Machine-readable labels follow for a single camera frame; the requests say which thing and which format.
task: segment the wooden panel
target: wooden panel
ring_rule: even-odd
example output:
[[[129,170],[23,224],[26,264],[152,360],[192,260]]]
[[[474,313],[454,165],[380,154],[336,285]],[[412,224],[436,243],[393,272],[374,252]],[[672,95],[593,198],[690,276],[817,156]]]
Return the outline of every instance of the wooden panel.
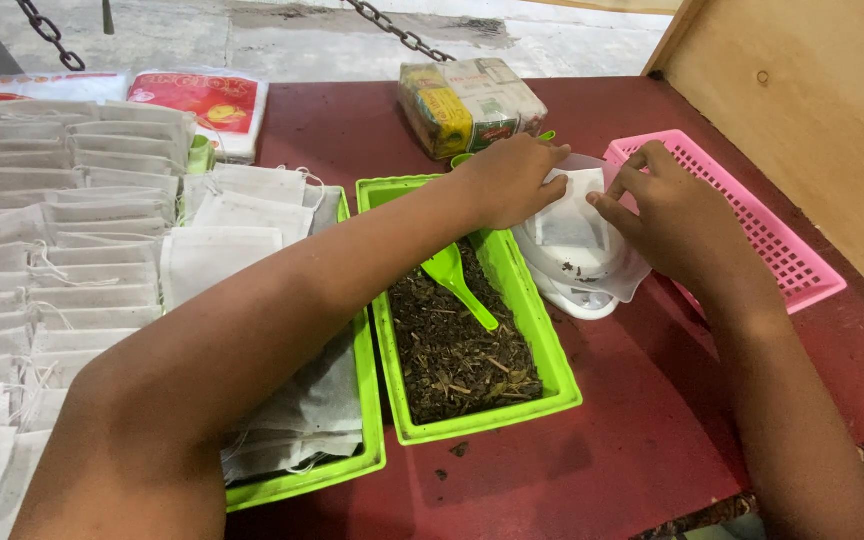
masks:
[[[706,5],[706,1],[685,0],[681,3],[675,17],[669,23],[669,27],[665,29],[661,41],[655,47],[652,57],[649,58],[649,61],[646,62],[645,67],[642,69],[642,75],[648,75],[655,70],[666,69],[669,57],[672,56],[672,52],[682,42],[682,38],[689,32],[692,21],[698,17],[702,6]]]
[[[674,16],[683,0],[525,0],[538,4],[619,12],[623,14],[646,14],[653,16]]]
[[[864,2],[710,0],[665,75],[864,276]]]

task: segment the hand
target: hand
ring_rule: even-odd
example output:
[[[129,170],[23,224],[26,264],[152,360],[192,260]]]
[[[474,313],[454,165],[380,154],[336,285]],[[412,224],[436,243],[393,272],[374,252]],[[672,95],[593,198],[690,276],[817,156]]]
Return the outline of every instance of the hand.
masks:
[[[645,166],[648,174],[640,171]],[[639,215],[618,202],[626,191],[635,197]],[[684,285],[699,302],[737,291],[778,291],[732,205],[708,182],[679,166],[660,141],[645,143],[605,194],[589,193],[585,200],[656,271]]]
[[[549,172],[571,153],[527,133],[502,139],[449,173],[476,205],[480,228],[495,231],[521,224],[566,195],[569,177],[543,185]]]

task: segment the left hand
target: left hand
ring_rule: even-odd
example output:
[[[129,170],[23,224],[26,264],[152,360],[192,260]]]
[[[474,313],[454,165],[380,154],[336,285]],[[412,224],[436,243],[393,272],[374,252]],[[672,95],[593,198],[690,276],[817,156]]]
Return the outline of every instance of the left hand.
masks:
[[[499,231],[521,224],[566,195],[569,177],[543,184],[572,152],[528,133],[502,139],[476,153],[447,176],[475,202],[479,227]]]

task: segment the stack of tea bags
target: stack of tea bags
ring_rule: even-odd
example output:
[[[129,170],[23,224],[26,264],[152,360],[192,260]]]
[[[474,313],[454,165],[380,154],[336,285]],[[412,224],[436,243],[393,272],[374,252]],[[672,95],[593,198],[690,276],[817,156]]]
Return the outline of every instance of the stack of tea bags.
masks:
[[[186,176],[187,227],[173,228],[162,245],[166,309],[335,224],[341,189],[308,185],[310,178],[318,180],[302,169],[222,164]],[[351,456],[362,442],[351,329],[243,419],[228,441],[222,465],[229,483]]]
[[[0,538],[76,375],[162,316],[191,114],[0,103]]]

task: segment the yellow tea package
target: yellow tea package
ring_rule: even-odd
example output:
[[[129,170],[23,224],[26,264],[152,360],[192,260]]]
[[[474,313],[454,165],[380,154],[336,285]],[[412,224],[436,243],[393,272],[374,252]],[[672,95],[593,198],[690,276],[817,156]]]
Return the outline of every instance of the yellow tea package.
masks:
[[[537,137],[548,115],[500,58],[403,63],[398,102],[425,152],[437,160],[523,132]]]

